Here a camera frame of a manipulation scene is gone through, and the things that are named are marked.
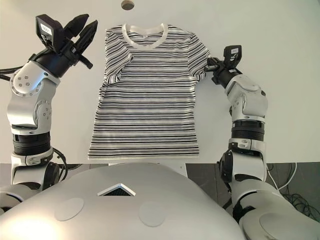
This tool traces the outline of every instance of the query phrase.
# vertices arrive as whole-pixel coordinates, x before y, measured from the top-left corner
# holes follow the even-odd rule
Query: ceiling hole
[[[121,8],[127,11],[133,9],[134,6],[135,6],[134,2],[130,0],[124,0],[121,3]]]

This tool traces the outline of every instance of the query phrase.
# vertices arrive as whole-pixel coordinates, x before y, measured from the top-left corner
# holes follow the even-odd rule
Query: shirt sleeve
[[[104,40],[105,67],[103,84],[99,89],[99,101],[107,90],[107,86],[119,81],[122,69],[130,63],[134,56],[110,30],[105,32]]]
[[[188,69],[190,74],[201,81],[205,78],[206,73],[204,67],[207,65],[207,58],[210,57],[210,52],[199,38],[192,34],[188,49]]]

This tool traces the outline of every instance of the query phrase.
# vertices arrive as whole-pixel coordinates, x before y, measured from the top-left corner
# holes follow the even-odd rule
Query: white ribbed collar
[[[143,36],[150,35],[150,34],[157,34],[157,33],[161,33],[161,32],[163,32],[163,34],[160,37],[160,39],[158,39],[153,44],[141,45],[141,44],[137,44],[136,42],[132,41],[130,39],[130,37],[128,36],[128,32],[135,32],[135,33],[141,34]],[[166,40],[167,35],[168,35],[168,26],[164,23],[161,23],[159,26],[143,29],[141,27],[134,26],[134,25],[128,25],[125,23],[122,25],[122,34],[123,34],[124,39],[128,42],[128,44],[130,44],[134,48],[141,49],[141,50],[151,50],[151,49],[156,48],[157,46],[159,46],[160,44],[162,44]]]

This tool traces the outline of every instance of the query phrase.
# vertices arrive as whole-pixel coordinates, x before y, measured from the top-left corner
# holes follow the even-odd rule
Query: robotic arm
[[[92,63],[82,53],[92,42],[98,21],[88,24],[89,15],[75,17],[64,28],[46,14],[36,17],[36,34],[45,50],[33,54],[10,79],[12,98],[7,117],[13,134],[11,184],[36,184],[44,190],[58,182],[59,167],[50,162],[52,108],[60,78],[79,61]],[[79,35],[74,43],[71,39]]]
[[[266,93],[237,69],[240,45],[227,46],[223,56],[224,61],[208,58],[204,70],[213,72],[213,82],[223,86],[231,104],[231,138],[218,164],[231,192],[233,218],[247,239],[319,239],[319,224],[295,210],[265,182]]]

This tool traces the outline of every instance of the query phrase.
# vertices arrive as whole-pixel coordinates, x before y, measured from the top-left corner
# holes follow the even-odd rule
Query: horizontal stripe
[[[154,49],[131,46],[122,26],[105,32],[105,72],[94,118],[90,159],[197,156],[195,85],[209,51],[191,32],[168,25]],[[128,36],[151,45],[162,32]]]

